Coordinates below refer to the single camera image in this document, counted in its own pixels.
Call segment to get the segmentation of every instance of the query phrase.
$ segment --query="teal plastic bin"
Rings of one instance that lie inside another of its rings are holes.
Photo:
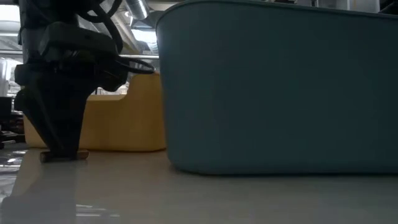
[[[179,169],[398,173],[396,17],[187,1],[156,31]]]

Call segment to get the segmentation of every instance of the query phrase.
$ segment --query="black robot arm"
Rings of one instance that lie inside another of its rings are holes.
[[[154,73],[137,59],[121,58],[123,41],[111,16],[122,0],[104,12],[103,0],[19,0],[24,64],[16,67],[22,87],[15,99],[57,159],[76,159],[86,100],[98,87],[116,91],[128,72]],[[96,16],[88,14],[94,11]],[[77,15],[102,22],[109,36],[78,26]],[[146,70],[129,66],[143,64]]]

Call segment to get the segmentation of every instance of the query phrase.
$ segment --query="white table surface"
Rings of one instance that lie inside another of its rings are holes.
[[[22,161],[2,224],[398,223],[398,177],[215,177],[175,170],[165,152],[91,152]]]

